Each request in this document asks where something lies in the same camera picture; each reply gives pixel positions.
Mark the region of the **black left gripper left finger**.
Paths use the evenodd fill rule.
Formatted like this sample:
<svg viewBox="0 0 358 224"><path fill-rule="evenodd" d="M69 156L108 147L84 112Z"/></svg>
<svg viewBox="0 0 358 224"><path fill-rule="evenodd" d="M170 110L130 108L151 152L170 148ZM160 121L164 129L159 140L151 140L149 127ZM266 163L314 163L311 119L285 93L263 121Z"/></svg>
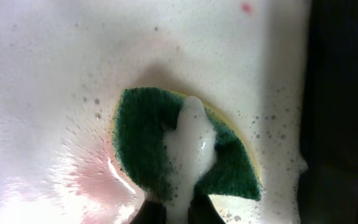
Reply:
<svg viewBox="0 0 358 224"><path fill-rule="evenodd" d="M130 224L166 224L166 214L162 203L145 200Z"/></svg>

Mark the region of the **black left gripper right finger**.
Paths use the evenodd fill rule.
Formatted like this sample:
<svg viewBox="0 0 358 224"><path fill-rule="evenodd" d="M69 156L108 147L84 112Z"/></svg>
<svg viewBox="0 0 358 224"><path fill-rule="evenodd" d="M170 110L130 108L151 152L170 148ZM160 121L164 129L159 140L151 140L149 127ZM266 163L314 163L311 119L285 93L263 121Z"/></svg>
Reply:
<svg viewBox="0 0 358 224"><path fill-rule="evenodd" d="M208 195L195 195L188 209L189 224L226 224Z"/></svg>

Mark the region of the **yellow green sponge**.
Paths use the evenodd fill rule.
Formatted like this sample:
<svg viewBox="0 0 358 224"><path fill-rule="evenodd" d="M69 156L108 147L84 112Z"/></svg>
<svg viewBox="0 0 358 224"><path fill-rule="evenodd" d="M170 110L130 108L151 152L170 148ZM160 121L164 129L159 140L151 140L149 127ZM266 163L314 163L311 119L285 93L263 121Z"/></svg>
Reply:
<svg viewBox="0 0 358 224"><path fill-rule="evenodd" d="M163 135L177 127L185 98L184 93L156 87L125 89L112 119L112 144L120 168L133 183L160 199L173 196L173 185L168 180L173 166ZM259 171L239 131L211 104L204 104L204 108L216 131L217 161L197 181L195 194L259 201L262 197Z"/></svg>

